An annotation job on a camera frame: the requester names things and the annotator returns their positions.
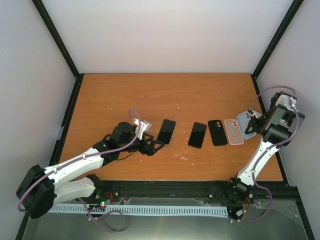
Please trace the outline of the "light blue phone case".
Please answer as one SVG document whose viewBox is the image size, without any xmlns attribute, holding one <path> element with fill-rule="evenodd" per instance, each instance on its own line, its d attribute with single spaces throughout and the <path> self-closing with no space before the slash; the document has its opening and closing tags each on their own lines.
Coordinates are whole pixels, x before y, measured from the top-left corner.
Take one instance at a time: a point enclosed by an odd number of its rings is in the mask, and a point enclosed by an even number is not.
<svg viewBox="0 0 320 240">
<path fill-rule="evenodd" d="M 256 136 L 257 133 L 251 133 L 251 134 L 245 134 L 245 129 L 248 126 L 249 121 L 251 120 L 251 118 L 248 116 L 248 111 L 244 111 L 242 113 L 240 113 L 237 117 L 236 117 L 239 127 L 240 127 L 240 131 L 242 134 L 242 137 L 244 140 L 248 140 L 250 138 L 253 138 L 254 136 Z"/>
</svg>

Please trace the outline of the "pink phone case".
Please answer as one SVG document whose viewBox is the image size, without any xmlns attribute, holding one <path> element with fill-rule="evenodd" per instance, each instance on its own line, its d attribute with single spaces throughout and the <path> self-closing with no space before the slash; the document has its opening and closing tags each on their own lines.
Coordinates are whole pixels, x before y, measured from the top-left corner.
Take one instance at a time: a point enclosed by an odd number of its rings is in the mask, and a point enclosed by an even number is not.
<svg viewBox="0 0 320 240">
<path fill-rule="evenodd" d="M 236 119 L 224 120 L 224 126 L 230 145 L 244 144 L 244 138 L 240 129 L 240 125 Z"/>
</svg>

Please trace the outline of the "black phone case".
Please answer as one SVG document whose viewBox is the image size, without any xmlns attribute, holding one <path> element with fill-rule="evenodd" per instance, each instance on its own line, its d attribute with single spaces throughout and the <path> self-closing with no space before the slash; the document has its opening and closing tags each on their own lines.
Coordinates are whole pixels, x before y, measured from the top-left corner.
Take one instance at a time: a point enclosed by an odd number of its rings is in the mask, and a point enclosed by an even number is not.
<svg viewBox="0 0 320 240">
<path fill-rule="evenodd" d="M 208 128 L 209 128 L 212 144 L 214 146 L 218 147 L 218 146 L 225 146 L 228 144 L 226 133 L 221 120 L 219 119 L 209 120 Z"/>
</svg>

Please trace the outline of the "black phone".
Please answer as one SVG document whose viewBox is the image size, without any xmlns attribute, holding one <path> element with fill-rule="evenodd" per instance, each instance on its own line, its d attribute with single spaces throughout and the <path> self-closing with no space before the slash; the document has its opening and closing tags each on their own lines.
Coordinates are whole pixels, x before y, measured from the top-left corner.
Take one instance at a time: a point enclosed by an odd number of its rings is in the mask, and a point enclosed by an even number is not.
<svg viewBox="0 0 320 240">
<path fill-rule="evenodd" d="M 188 145 L 200 149 L 203 145 L 207 125 L 199 122 L 193 124 L 191 134 L 188 140 Z"/>
</svg>

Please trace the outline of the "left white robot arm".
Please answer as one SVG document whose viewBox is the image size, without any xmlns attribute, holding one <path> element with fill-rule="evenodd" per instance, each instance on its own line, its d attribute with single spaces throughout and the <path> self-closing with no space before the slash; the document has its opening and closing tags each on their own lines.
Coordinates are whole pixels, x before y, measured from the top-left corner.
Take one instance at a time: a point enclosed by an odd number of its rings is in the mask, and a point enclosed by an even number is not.
<svg viewBox="0 0 320 240">
<path fill-rule="evenodd" d="M 153 156 L 165 144 L 148 134 L 150 127 L 150 123 L 138 119 L 134 124 L 120 122 L 111 134 L 84 153 L 56 165 L 32 166 L 16 191 L 18 210 L 37 219 L 55 205 L 73 199 L 101 200 L 104 187 L 99 178 L 94 174 L 82 179 L 78 177 L 112 163 L 122 152 Z"/>
</svg>

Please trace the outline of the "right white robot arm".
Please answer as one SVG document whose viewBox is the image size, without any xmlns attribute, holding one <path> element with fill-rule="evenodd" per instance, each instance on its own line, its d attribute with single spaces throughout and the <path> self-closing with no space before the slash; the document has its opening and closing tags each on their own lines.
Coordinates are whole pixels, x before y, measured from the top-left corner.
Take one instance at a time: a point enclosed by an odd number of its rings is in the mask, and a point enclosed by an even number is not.
<svg viewBox="0 0 320 240">
<path fill-rule="evenodd" d="M 245 201 L 269 159 L 291 142 L 305 119 L 305 115 L 297 110 L 296 104 L 294 94 L 280 91 L 271 98 L 270 108 L 266 113 L 261 114 L 251 108 L 237 116 L 243 137 L 261 135 L 261 139 L 248 163 L 229 179 L 224 191 L 228 202 Z"/>
</svg>

